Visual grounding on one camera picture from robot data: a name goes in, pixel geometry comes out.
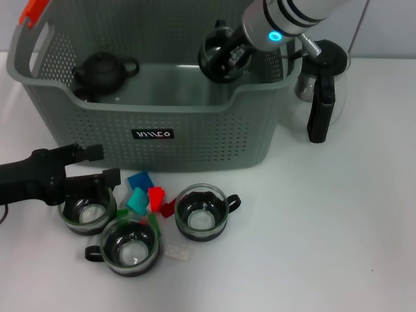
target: black cup handle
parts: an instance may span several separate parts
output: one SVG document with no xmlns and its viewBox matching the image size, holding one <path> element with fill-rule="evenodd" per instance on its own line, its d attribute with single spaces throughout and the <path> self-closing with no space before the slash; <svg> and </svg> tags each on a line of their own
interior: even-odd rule
<svg viewBox="0 0 416 312">
<path fill-rule="evenodd" d="M 231 195 L 227 198 L 229 203 L 229 213 L 232 213 L 237 210 L 241 205 L 241 199 L 238 195 Z"/>
<path fill-rule="evenodd" d="M 125 70 L 125 76 L 127 78 L 131 78 L 135 76 L 140 71 L 140 64 L 138 63 L 137 59 L 133 57 L 124 57 L 122 58 L 122 62 L 124 64 L 124 67 L 127 65 L 127 63 L 134 63 L 136 65 L 136 67 L 131 71 Z"/>
<path fill-rule="evenodd" d="M 335 81 L 332 75 L 320 72 L 315 82 L 311 116 L 307 123 L 307 133 L 312 143 L 326 140 L 335 105 Z"/>
<path fill-rule="evenodd" d="M 91 262 L 104 262 L 99 246 L 90 246 L 85 248 L 85 259 Z"/>
</svg>

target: metal teapot lid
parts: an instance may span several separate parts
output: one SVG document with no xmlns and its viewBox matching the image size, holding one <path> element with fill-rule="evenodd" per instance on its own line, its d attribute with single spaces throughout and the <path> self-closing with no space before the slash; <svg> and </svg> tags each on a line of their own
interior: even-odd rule
<svg viewBox="0 0 416 312">
<path fill-rule="evenodd" d="M 315 58 L 310 55 L 303 57 L 302 72 L 313 77 L 317 77 L 322 70 L 334 77 L 343 74 L 348 66 L 348 54 L 329 40 L 316 41 L 316 44 L 322 53 Z"/>
</svg>

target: teal block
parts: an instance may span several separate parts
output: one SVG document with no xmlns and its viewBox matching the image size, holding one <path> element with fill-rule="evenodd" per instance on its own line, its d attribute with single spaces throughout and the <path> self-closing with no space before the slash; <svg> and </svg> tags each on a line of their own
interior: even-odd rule
<svg viewBox="0 0 416 312">
<path fill-rule="evenodd" d="M 141 188 L 137 187 L 133 191 L 133 195 L 131 195 L 129 201 L 126 203 L 126 206 L 136 214 L 146 216 L 146 208 L 148 207 L 149 202 L 149 196 L 143 192 Z"/>
</svg>

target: gray plastic basket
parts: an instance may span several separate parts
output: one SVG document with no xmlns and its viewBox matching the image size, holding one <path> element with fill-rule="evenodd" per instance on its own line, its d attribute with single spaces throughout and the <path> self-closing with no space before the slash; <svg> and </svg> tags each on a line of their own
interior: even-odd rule
<svg viewBox="0 0 416 312">
<path fill-rule="evenodd" d="M 258 53 L 235 83 L 214 84 L 197 56 L 217 19 L 236 27 L 252 0 L 50 0 L 32 29 L 16 27 L 7 70 L 21 82 L 57 143 L 103 144 L 102 166 L 135 170 L 203 171 L 250 167 L 266 156 L 288 86 L 301 60 L 281 59 L 300 48 Z M 47 36 L 30 69 L 35 43 Z M 71 69 L 108 51 L 141 63 L 104 103 L 85 103 Z M 174 138 L 142 140 L 134 129 L 173 129 Z"/>
</svg>

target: orange handle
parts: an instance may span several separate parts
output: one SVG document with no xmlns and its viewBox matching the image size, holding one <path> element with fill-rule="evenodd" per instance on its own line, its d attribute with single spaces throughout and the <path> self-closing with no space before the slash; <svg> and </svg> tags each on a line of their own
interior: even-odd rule
<svg viewBox="0 0 416 312">
<path fill-rule="evenodd" d="M 25 9 L 21 13 L 19 24 L 23 24 L 23 21 L 26 17 L 30 18 L 29 28 L 32 28 L 39 20 L 39 17 L 42 15 L 42 12 L 45 10 L 45 7 L 49 3 L 49 0 L 29 0 Z"/>
</svg>

